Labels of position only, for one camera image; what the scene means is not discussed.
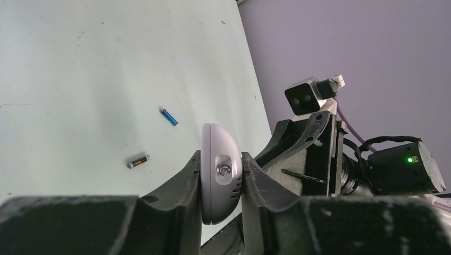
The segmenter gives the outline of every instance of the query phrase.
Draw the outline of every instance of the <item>purple gray wall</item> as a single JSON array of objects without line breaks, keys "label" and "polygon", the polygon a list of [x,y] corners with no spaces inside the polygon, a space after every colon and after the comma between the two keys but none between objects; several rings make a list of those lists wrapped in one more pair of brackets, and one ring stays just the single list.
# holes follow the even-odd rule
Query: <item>purple gray wall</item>
[{"label": "purple gray wall", "polygon": [[239,9],[271,130],[293,117],[289,85],[343,74],[339,100],[359,134],[421,137],[451,190],[451,1],[248,0]]}]

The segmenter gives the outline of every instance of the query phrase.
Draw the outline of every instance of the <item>cable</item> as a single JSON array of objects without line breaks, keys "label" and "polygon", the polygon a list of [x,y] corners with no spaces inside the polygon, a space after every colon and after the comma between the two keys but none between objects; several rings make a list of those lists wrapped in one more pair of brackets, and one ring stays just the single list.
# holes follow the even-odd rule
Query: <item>cable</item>
[{"label": "cable", "polygon": [[[355,129],[351,126],[351,124],[349,123],[349,121],[346,119],[345,115],[344,115],[343,112],[341,111],[340,104],[338,103],[337,97],[334,97],[334,99],[335,99],[335,101],[337,101],[337,112],[338,112],[338,115],[340,115],[341,120],[343,120],[344,122],[346,122],[346,126],[347,126],[347,128],[349,129],[349,131],[351,132],[351,134],[352,134],[353,136],[355,136],[355,138],[357,138],[357,140],[358,140],[361,144],[363,144],[363,143],[365,142],[365,140],[357,133],[357,131],[355,131]],[[372,146],[370,146],[369,149],[370,149],[370,151],[372,151],[372,152],[376,152],[376,151],[377,151],[377,150],[374,149]]]}]

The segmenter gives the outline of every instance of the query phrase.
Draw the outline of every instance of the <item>white table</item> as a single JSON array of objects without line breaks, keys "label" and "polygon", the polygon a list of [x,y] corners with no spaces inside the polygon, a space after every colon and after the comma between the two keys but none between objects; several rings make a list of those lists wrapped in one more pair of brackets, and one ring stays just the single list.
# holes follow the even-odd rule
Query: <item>white table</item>
[{"label": "white table", "polygon": [[[253,156],[270,138],[234,1],[0,6],[0,201],[145,195],[200,149],[205,122]],[[230,219],[204,226],[202,243]]]}]

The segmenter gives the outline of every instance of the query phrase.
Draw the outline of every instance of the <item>blue battery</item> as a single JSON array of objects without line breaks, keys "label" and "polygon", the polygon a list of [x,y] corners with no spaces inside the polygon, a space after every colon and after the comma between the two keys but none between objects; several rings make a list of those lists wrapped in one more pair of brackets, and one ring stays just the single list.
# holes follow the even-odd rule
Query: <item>blue battery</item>
[{"label": "blue battery", "polygon": [[163,114],[164,117],[166,117],[168,119],[168,121],[170,121],[172,123],[172,125],[177,126],[177,124],[179,124],[176,119],[174,117],[172,117],[171,114],[168,113],[168,111],[166,111],[166,109],[162,109],[161,114]]}]

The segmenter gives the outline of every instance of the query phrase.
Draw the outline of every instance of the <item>bolt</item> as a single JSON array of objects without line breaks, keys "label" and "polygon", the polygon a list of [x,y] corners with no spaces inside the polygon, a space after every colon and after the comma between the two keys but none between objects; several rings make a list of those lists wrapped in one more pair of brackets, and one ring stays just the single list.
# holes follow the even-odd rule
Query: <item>bolt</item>
[{"label": "bolt", "polygon": [[222,165],[222,166],[218,167],[218,173],[222,176],[229,175],[230,171],[231,171],[231,169],[230,169],[230,166],[228,166],[228,165]]}]

